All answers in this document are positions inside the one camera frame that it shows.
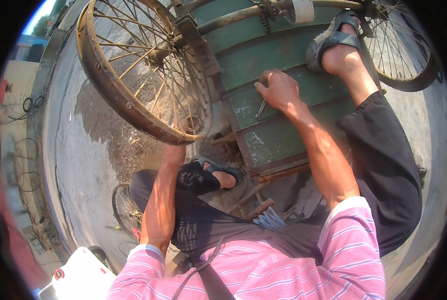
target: black sandal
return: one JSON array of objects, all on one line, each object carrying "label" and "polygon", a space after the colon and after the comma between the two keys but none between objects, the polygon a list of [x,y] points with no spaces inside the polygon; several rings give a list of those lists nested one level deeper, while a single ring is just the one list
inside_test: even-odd
[{"label": "black sandal", "polygon": [[307,67],[312,71],[324,72],[322,67],[322,55],[325,50],[337,44],[351,45],[357,50],[360,49],[359,39],[350,34],[341,32],[343,23],[352,25],[355,32],[358,34],[358,23],[353,16],[357,16],[353,11],[347,10],[339,13],[330,23],[330,26],[319,34],[307,47],[305,52],[305,60]]},{"label": "black sandal", "polygon": [[206,168],[205,171],[208,171],[210,173],[215,172],[215,171],[223,171],[227,174],[232,175],[233,177],[235,177],[235,180],[237,181],[235,183],[235,186],[239,185],[242,182],[243,173],[240,169],[237,169],[234,167],[229,167],[229,166],[225,167],[225,166],[220,165],[219,163],[217,163],[207,157],[200,156],[200,155],[197,155],[190,160],[191,163],[193,163],[194,161],[197,161],[202,166],[202,169],[203,169],[203,164],[205,162],[208,162],[210,164],[210,166],[208,168]]}]

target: bicycle chain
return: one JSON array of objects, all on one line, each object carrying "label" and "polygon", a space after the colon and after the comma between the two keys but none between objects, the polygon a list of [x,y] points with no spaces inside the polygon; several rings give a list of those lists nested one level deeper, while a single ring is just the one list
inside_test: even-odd
[{"label": "bicycle chain", "polygon": [[268,13],[267,10],[265,9],[265,5],[269,4],[271,6],[271,8],[273,9],[273,16],[271,16],[271,21],[275,21],[275,17],[276,17],[276,11],[275,11],[275,7],[273,6],[272,3],[270,3],[270,1],[268,0],[260,0],[260,2],[257,2],[255,0],[249,0],[253,5],[258,6],[262,12],[263,15],[259,16],[260,17],[260,21],[262,22],[262,26],[263,29],[265,30],[266,34],[270,33],[270,23],[268,22]]}]

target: wrench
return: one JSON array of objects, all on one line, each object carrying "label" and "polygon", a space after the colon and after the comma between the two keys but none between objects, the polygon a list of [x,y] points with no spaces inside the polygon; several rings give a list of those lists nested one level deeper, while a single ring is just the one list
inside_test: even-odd
[{"label": "wrench", "polygon": [[[262,74],[262,76],[260,76],[258,81],[260,81],[265,87],[268,87],[268,79],[263,77],[263,74]],[[267,104],[267,102],[265,100],[263,100],[262,105],[260,105],[260,109],[258,110],[258,112],[255,115],[255,119],[257,121],[260,121],[260,119],[262,118],[262,111],[265,108],[266,104]]]}]

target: small bicycle wheel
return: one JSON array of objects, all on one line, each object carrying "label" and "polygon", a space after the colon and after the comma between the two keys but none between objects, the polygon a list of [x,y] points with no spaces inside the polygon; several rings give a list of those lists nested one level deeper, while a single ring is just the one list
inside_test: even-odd
[{"label": "small bicycle wheel", "polygon": [[129,236],[136,239],[134,228],[140,231],[143,213],[130,198],[130,183],[121,183],[112,194],[113,214],[118,224]]},{"label": "small bicycle wheel", "polygon": [[89,80],[122,118],[187,145],[208,135],[212,108],[192,49],[174,42],[174,21],[157,0],[91,0],[78,20],[77,50]]},{"label": "small bicycle wheel", "polygon": [[373,16],[365,17],[369,34],[363,40],[379,80],[405,92],[423,90],[435,81],[439,72],[436,54],[401,1],[375,0],[375,3]]}]

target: man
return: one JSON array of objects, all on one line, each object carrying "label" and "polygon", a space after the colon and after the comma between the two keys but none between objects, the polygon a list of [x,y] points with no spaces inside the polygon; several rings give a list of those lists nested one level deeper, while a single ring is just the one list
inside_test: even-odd
[{"label": "man", "polygon": [[[255,84],[297,128],[329,215],[271,231],[220,212],[197,195],[231,188],[239,172],[203,157],[183,165],[185,148],[166,145],[158,173],[132,177],[131,197],[144,210],[141,244],[108,298],[385,297],[380,256],[414,230],[421,189],[405,133],[360,59],[353,16],[339,14],[306,54],[309,68],[339,76],[350,91],[356,111],[337,126],[347,135],[353,171],[301,101],[296,81],[274,69],[264,73],[268,88]],[[162,278],[170,240],[193,258],[198,273]]]}]

